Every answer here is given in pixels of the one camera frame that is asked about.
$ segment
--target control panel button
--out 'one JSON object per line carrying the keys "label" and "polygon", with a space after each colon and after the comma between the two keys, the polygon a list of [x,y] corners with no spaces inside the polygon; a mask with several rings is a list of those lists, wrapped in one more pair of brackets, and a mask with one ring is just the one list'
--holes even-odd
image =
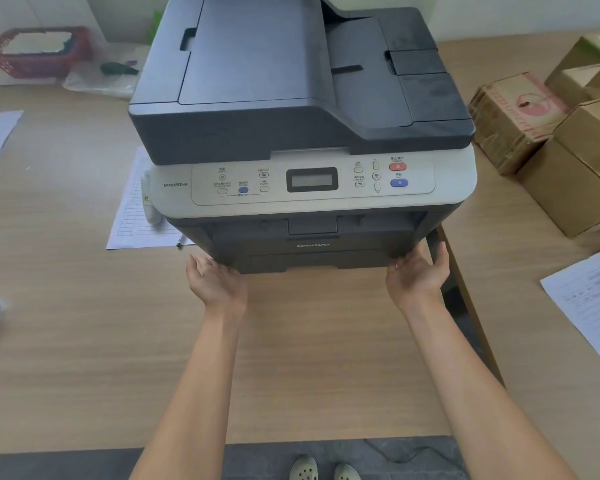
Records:
{"label": "control panel button", "polygon": [[405,162],[391,163],[391,165],[389,165],[389,170],[391,170],[391,171],[402,171],[402,170],[406,170],[406,169],[407,169],[407,163],[405,163]]}
{"label": "control panel button", "polygon": [[406,187],[409,184],[409,181],[406,178],[394,178],[391,181],[392,187]]}

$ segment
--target plastic basket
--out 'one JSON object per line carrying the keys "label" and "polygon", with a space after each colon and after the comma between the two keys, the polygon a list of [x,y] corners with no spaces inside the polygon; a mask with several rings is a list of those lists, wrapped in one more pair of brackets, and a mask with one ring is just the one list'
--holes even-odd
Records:
{"label": "plastic basket", "polygon": [[[16,35],[35,32],[70,32],[64,50],[55,54],[3,54],[2,49]],[[64,79],[78,61],[92,57],[87,27],[54,27],[51,29],[11,29],[0,35],[0,69],[16,79],[58,77]]]}

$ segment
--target green object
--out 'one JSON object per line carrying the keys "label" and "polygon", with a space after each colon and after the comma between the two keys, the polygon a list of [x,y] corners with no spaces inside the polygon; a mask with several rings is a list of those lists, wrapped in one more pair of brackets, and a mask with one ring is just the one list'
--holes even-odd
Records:
{"label": "green object", "polygon": [[128,65],[119,62],[105,62],[100,66],[100,71],[104,75],[136,75],[139,72],[138,69],[134,69],[133,67],[129,67]]}
{"label": "green object", "polygon": [[149,28],[149,31],[147,32],[147,35],[149,35],[149,45],[151,45],[153,43],[153,39],[155,38],[155,33],[158,31],[158,25],[160,25],[160,21],[162,20],[162,14],[164,14],[164,10],[162,10],[162,11],[153,10],[153,24],[152,24],[151,28]]}

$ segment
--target multifunction laser printer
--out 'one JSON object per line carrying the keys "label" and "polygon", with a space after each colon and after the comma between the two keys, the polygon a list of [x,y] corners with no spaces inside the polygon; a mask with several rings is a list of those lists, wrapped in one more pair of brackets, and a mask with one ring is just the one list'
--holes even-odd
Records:
{"label": "multifunction laser printer", "polygon": [[416,8],[169,0],[129,106],[163,215],[242,273],[385,266],[476,185]]}

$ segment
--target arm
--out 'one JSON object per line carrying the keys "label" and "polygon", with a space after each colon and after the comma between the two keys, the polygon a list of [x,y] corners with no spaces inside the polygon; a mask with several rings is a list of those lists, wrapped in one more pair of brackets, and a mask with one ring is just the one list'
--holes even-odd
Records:
{"label": "arm", "polygon": [[573,471],[475,354],[440,300],[449,256],[431,266],[424,243],[389,266],[386,286],[427,364],[474,480],[576,479]]}
{"label": "arm", "polygon": [[130,480],[219,480],[233,363],[247,285],[234,270],[189,256],[189,287],[205,318],[176,392]]}

